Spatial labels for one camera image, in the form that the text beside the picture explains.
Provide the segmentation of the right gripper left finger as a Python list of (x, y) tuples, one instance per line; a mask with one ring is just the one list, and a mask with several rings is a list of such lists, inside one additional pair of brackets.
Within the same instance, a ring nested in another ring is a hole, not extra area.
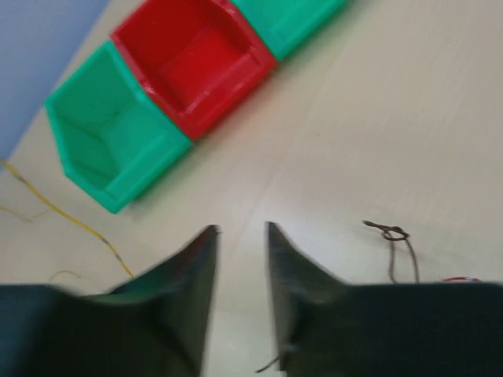
[(100, 295), (1, 287), (4, 376), (198, 376), (211, 315), (218, 229)]

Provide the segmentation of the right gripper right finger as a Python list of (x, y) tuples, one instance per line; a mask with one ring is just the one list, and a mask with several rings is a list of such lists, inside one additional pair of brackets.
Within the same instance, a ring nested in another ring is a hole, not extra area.
[(286, 375), (501, 375), (500, 283), (348, 284), (273, 222), (266, 248)]

